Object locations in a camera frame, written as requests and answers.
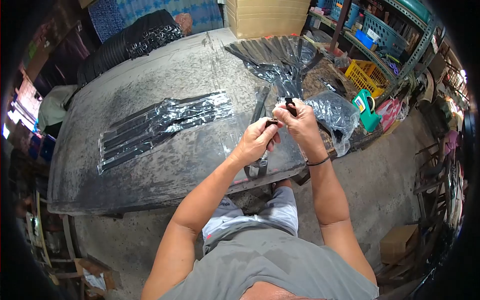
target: workbench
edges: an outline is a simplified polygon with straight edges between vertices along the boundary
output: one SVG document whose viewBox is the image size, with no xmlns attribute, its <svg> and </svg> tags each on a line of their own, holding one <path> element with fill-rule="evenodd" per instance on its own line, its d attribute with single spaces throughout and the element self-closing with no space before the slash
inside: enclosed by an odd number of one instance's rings
<svg viewBox="0 0 480 300">
<path fill-rule="evenodd" d="M 256 105 L 254 88 L 267 86 L 243 62 L 226 52 L 236 41 L 228 28 L 172 42 L 149 56 L 126 61 L 83 87 L 74 97 L 61 127 L 48 182 L 48 209 L 69 215 L 110 214 L 177 205 L 233 150 L 249 125 Z M 342 78 L 351 100 L 357 90 L 322 59 L 304 80 L 304 95 L 325 89 L 318 76 Z M 162 101 L 226 90 L 234 116 L 179 132 L 172 139 L 99 175 L 98 141 L 111 124 Z M 274 106 L 266 102 L 267 115 Z M 282 143 L 270 153 L 265 176 L 255 170 L 237 174 L 227 193 L 289 178 L 305 170 L 298 145 L 285 128 Z M 356 150 L 381 134 L 359 126 L 352 135 Z M 322 131 L 331 157 L 336 153 Z"/>
</svg>

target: green tape dispenser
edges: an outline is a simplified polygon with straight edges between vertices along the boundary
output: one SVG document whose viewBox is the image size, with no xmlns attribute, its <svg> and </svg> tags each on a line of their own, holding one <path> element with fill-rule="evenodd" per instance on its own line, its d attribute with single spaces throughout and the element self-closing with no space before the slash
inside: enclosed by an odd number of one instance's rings
<svg viewBox="0 0 480 300">
<path fill-rule="evenodd" d="M 362 89 L 353 98 L 353 105 L 360 110 L 360 120 L 368 132 L 373 132 L 380 122 L 381 116 L 375 113 L 375 100 L 368 90 Z"/>
</svg>

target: yellow plastic crate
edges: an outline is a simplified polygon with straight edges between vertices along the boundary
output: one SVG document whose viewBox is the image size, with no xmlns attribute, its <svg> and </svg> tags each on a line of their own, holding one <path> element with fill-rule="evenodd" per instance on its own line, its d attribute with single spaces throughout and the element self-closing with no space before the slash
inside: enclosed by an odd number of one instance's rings
<svg viewBox="0 0 480 300">
<path fill-rule="evenodd" d="M 352 60 L 345 76 L 353 82 L 357 89 L 368 90 L 374 98 L 380 96 L 385 90 L 379 86 L 388 85 L 388 80 L 382 71 L 371 61 Z"/>
</svg>

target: hand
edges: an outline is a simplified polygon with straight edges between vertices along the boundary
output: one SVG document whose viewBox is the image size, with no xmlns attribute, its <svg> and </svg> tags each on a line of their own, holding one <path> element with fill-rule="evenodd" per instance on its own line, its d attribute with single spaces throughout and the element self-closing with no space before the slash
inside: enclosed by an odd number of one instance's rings
<svg viewBox="0 0 480 300">
<path fill-rule="evenodd" d="M 309 161 L 321 161 L 327 156 L 327 153 L 318 131 L 313 109 L 299 99 L 293 98 L 293 102 L 295 106 L 290 104 L 290 107 L 297 110 L 297 117 L 290 114 L 286 109 L 285 103 L 278 104 L 273 110 L 273 115 L 287 125 L 288 132 L 305 151 Z"/>
<path fill-rule="evenodd" d="M 242 167 L 261 158 L 265 150 L 272 152 L 274 143 L 271 140 L 280 143 L 277 131 L 283 127 L 283 123 L 278 122 L 278 125 L 270 125 L 265 128 L 267 120 L 268 118 L 265 117 L 250 124 L 230 154 L 230 158 L 241 164 Z"/>
</svg>

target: blue patterned cloth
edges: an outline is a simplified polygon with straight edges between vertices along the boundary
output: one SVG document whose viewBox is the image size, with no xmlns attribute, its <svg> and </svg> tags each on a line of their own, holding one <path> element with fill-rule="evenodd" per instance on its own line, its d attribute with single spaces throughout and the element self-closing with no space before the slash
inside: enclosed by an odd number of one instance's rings
<svg viewBox="0 0 480 300">
<path fill-rule="evenodd" d="M 192 17 L 192 34 L 223 28 L 216 0 L 117 0 L 125 26 L 148 13 L 165 9 L 173 19 L 181 12 Z"/>
<path fill-rule="evenodd" d="M 88 6 L 88 13 L 102 43 L 126 27 L 116 0 L 95 1 Z"/>
<path fill-rule="evenodd" d="M 181 12 L 190 14 L 192 34 L 223 28 L 216 0 L 98 0 L 88 7 L 88 12 L 103 43 L 138 18 L 161 9 L 173 19 Z"/>
</svg>

